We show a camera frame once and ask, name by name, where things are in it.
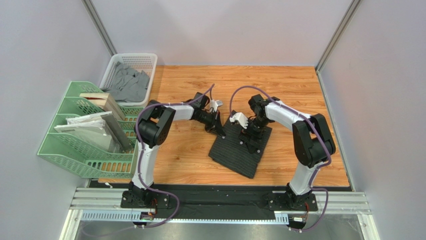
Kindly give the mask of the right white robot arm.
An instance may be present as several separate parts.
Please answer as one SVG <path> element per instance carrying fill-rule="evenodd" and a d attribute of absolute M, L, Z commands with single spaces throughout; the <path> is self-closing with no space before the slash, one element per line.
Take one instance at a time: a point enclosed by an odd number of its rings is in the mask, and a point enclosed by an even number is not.
<path fill-rule="evenodd" d="M 300 112 L 276 97 L 264 99 L 257 94 L 248 103 L 254 117 L 249 118 L 236 112 L 229 120 L 242 127 L 239 139 L 246 144 L 249 153 L 261 150 L 269 123 L 277 122 L 292 132 L 298 164 L 293 178 L 286 185 L 283 204 L 291 210 L 297 210 L 305 205 L 312 193 L 312 183 L 319 167 L 336 151 L 327 121 L 322 114 Z"/>

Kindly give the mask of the dark pinstriped long sleeve shirt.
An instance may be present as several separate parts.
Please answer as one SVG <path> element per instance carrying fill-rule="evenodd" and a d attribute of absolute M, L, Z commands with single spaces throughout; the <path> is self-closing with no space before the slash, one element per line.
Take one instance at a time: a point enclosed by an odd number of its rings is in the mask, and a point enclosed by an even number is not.
<path fill-rule="evenodd" d="M 248 118 L 248 127 L 258 127 L 265 130 L 263 149 L 248 150 L 246 145 L 239 140 L 242 127 L 238 123 L 231 123 L 230 118 L 228 118 L 223 126 L 226 137 L 218 136 L 208 153 L 208 156 L 214 162 L 249 179 L 255 177 L 272 133 L 272 128 L 268 126 L 269 123 L 272 123 L 271 120 L 265 120 L 261 125 L 257 125 L 256 118 L 256 116 Z"/>

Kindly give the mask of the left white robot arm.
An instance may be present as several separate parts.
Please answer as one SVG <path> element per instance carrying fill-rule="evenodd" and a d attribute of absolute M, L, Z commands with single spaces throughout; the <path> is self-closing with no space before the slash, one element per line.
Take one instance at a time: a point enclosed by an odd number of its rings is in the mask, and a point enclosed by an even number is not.
<path fill-rule="evenodd" d="M 155 203 L 154 168 L 160 146 L 165 142 L 173 122 L 197 121 L 208 133 L 226 137 L 221 123 L 221 100 L 196 93 L 193 99 L 180 103 L 160 103 L 151 100 L 139 113 L 135 133 L 138 155 L 135 174 L 128 190 L 122 194 L 122 208 L 148 208 Z"/>

